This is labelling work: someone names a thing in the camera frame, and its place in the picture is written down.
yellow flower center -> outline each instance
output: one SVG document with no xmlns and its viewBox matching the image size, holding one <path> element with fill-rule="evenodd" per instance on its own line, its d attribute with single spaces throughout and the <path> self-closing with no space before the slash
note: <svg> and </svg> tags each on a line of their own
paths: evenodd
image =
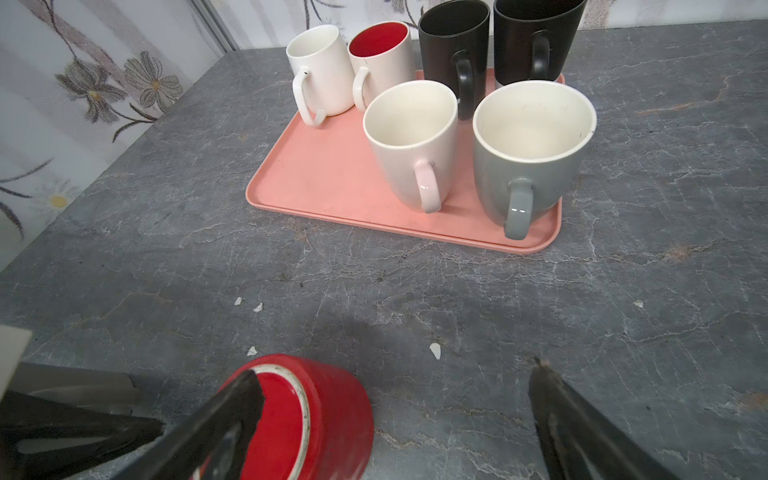
<svg viewBox="0 0 768 480">
<path fill-rule="evenodd" d="M 51 205 L 53 205 L 56 208 L 64 208 L 67 206 L 67 199 L 62 197 L 61 195 L 54 195 L 51 197 Z"/>
</svg>

tray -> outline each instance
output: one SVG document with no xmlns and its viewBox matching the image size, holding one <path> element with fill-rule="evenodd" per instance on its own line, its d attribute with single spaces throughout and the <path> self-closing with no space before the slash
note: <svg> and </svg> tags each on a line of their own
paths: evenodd
<svg viewBox="0 0 768 480">
<path fill-rule="evenodd" d="M 486 78 L 490 93 L 495 88 L 492 68 Z M 321 128 L 308 127 L 297 113 L 248 183 L 246 199 L 264 210 L 470 247 L 543 250 L 560 232 L 562 199 L 531 224 L 524 240 L 509 240 L 485 216 L 475 191 L 473 140 L 472 122 L 459 122 L 455 183 L 442 209 L 424 214 L 401 204 L 389 189 L 357 108 L 328 117 Z"/>
</svg>

wall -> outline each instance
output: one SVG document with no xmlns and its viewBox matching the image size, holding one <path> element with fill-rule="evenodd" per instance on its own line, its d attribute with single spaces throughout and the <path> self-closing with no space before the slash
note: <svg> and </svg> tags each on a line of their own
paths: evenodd
<svg viewBox="0 0 768 480">
<path fill-rule="evenodd" d="M 187 0 L 0 2 L 0 270 L 222 54 Z"/>
<path fill-rule="evenodd" d="M 208 0 L 241 48 L 283 47 L 308 27 L 338 25 L 348 41 L 385 20 L 417 24 L 445 0 Z M 492 5 L 492 0 L 484 0 Z M 582 28 L 768 18 L 768 0 L 589 0 Z"/>
</svg>

mug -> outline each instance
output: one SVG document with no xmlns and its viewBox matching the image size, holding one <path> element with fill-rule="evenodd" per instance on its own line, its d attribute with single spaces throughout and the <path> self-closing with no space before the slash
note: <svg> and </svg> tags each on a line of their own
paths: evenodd
<svg viewBox="0 0 768 480">
<path fill-rule="evenodd" d="M 496 0 L 496 86 L 522 80 L 555 80 L 563 69 L 586 4 L 587 0 Z"/>
<path fill-rule="evenodd" d="M 419 20 L 424 78 L 448 85 L 458 98 L 458 119 L 468 120 L 485 96 L 491 11 L 480 0 L 451 0 Z"/>
<path fill-rule="evenodd" d="M 505 236 L 523 240 L 578 172 L 598 124 L 592 103 L 553 81 L 527 80 L 491 93 L 475 111 L 475 187 Z"/>
<path fill-rule="evenodd" d="M 440 210 L 453 183 L 458 102 L 430 80 L 407 81 L 368 106 L 362 129 L 392 192 L 408 207 Z"/>
<path fill-rule="evenodd" d="M 293 78 L 293 96 L 304 123 L 319 127 L 326 117 L 354 105 L 355 72 L 346 45 L 334 25 L 320 25 L 297 35 L 286 47 Z M 312 119 L 310 112 L 315 112 Z"/>
<path fill-rule="evenodd" d="M 416 79 L 411 32 L 402 22 L 361 31 L 349 43 L 349 60 L 355 72 L 352 97 L 360 111 L 387 88 Z"/>
</svg>

table surface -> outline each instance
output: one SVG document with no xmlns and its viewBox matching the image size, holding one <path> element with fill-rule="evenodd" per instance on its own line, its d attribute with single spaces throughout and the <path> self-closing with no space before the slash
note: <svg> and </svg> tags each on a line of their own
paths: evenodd
<svg viewBox="0 0 768 480">
<path fill-rule="evenodd" d="M 252 346 L 343 367 L 367 480 L 547 478 L 534 356 L 681 477 L 761 478 L 768 22 L 580 31 L 564 73 L 598 129 L 541 253 L 252 208 L 296 107 L 283 50 L 238 51 L 0 273 L 0 321 L 35 331 L 28 361 L 131 374 L 171 425 Z"/>
</svg>

